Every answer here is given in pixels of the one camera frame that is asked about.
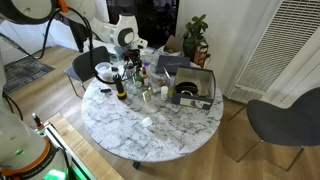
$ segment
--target wall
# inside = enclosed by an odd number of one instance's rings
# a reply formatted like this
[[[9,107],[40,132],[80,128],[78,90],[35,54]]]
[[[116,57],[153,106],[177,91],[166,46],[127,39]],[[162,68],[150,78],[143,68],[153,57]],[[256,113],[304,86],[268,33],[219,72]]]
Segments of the wall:
[[[176,36],[182,40],[184,25],[193,16],[207,14],[209,28],[204,35],[211,54],[207,68],[214,71],[222,93],[227,95],[280,2],[180,1]]]

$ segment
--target table leg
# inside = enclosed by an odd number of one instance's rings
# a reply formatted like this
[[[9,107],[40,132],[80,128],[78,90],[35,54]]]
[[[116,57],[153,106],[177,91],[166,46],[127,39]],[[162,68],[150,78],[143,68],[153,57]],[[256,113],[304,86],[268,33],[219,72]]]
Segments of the table leg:
[[[137,162],[137,161],[133,161],[133,164],[132,164],[132,166],[135,168],[135,169],[139,169],[139,167],[140,167],[140,162]]]

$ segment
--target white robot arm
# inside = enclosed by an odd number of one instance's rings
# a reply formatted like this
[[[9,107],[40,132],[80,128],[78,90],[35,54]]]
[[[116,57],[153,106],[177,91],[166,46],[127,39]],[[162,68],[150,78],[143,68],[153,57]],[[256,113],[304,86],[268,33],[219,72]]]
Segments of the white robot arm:
[[[130,46],[132,49],[145,48],[147,41],[138,35],[137,22],[134,16],[124,14],[120,16],[119,23],[112,25],[106,22],[104,11],[105,0],[0,0],[0,24],[8,20],[16,24],[41,24],[46,22],[57,5],[66,6],[76,10],[88,19],[92,31],[102,41],[118,46]],[[75,13],[62,12],[69,19],[83,23]],[[5,75],[0,51],[0,95],[5,84]],[[53,167],[64,171],[66,163],[64,154],[52,147],[47,140],[40,137],[32,129],[22,123],[5,107],[0,99],[0,168],[8,176],[26,175],[24,179],[42,179]],[[44,167],[47,158],[51,163]]]

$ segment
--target marble table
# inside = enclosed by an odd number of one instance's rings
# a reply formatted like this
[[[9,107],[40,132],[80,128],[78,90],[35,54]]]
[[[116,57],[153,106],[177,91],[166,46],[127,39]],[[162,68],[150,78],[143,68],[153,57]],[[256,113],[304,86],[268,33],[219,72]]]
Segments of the marble table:
[[[158,56],[143,54],[151,62],[151,71]],[[143,101],[140,88],[132,80],[125,81],[127,99],[120,101],[116,93],[101,93],[111,88],[97,79],[88,86],[82,100],[82,118],[91,137],[105,150],[135,162],[161,162],[190,154],[205,144],[220,124],[223,99],[216,89],[210,110],[174,105],[153,94],[151,102]],[[150,117],[152,125],[142,120]]]

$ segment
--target black chair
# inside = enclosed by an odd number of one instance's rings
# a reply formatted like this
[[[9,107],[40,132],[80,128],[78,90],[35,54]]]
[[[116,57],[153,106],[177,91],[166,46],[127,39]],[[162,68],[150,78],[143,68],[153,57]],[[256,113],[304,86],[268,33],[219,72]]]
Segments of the black chair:
[[[104,46],[100,46],[93,49],[93,67],[95,67],[97,64],[101,62],[110,62],[108,50]],[[64,73],[68,76],[74,93],[78,97],[80,97],[76,89],[74,88],[71,78],[76,81],[79,81],[81,83],[83,90],[84,91],[86,90],[83,83],[94,76],[90,67],[89,51],[83,54],[80,54],[78,57],[76,57],[73,60],[72,65],[64,70]]]
[[[298,160],[304,146],[320,145],[320,88],[312,89],[299,97],[289,108],[282,109],[259,100],[251,100],[247,105],[249,122],[261,141],[283,146],[301,147],[290,166]]]

